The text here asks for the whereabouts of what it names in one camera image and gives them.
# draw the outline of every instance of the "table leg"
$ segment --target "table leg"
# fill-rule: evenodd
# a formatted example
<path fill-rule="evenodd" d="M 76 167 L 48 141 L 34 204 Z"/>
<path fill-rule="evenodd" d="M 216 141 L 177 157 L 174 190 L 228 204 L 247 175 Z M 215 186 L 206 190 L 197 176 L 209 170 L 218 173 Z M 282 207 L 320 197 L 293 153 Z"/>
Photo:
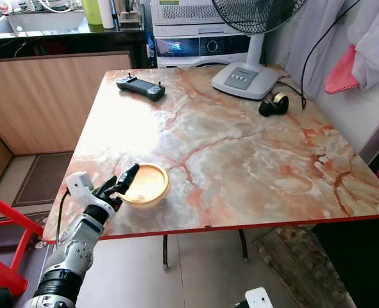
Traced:
<path fill-rule="evenodd" d="M 168 235 L 164 235 L 163 255 L 164 255 L 164 270 L 167 270 L 168 269 Z"/>
<path fill-rule="evenodd" d="M 239 229 L 240 242 L 242 243 L 242 253 L 243 259 L 245 262 L 248 261 L 248 247 L 246 246 L 245 233 L 243 233 L 243 229 Z"/>

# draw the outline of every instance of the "washing machine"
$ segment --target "washing machine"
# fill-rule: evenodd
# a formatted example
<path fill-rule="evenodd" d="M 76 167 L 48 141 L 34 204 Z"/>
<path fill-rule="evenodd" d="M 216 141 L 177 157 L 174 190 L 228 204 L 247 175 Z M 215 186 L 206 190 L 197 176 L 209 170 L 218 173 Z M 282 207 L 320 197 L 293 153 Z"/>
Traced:
<path fill-rule="evenodd" d="M 246 61 L 249 37 L 227 25 L 212 0 L 152 0 L 158 67 Z"/>

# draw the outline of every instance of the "black controller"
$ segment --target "black controller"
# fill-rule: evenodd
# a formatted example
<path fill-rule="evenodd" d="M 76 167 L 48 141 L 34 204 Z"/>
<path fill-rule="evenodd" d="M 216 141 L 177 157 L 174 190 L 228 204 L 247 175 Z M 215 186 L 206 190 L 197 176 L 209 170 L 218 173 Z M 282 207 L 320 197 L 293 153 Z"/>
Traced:
<path fill-rule="evenodd" d="M 121 90 L 126 89 L 141 93 L 147 96 L 151 101 L 157 101 L 165 94 L 165 87 L 161 85 L 161 82 L 156 85 L 154 83 L 140 80 L 137 77 L 132 77 L 131 73 L 128 73 L 127 78 L 118 79 L 117 86 Z"/>

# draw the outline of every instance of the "bowl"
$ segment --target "bowl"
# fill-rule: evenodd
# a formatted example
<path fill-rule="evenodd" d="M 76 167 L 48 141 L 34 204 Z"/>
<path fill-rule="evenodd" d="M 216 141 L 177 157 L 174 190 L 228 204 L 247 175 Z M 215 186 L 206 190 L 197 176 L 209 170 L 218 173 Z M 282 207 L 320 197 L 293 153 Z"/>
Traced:
<path fill-rule="evenodd" d="M 169 192 L 170 181 L 164 168 L 152 163 L 139 164 L 139 170 L 122 200 L 136 209 L 156 207 Z"/>

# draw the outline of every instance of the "white bottle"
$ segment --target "white bottle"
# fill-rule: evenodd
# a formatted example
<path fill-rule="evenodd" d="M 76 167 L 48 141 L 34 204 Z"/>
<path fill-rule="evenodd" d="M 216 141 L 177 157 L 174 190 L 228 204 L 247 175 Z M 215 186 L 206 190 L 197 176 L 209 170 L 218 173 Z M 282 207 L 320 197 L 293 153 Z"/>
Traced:
<path fill-rule="evenodd" d="M 114 20 L 112 19 L 110 0 L 98 0 L 98 4 L 103 27 L 105 29 L 112 29 L 114 27 Z"/>

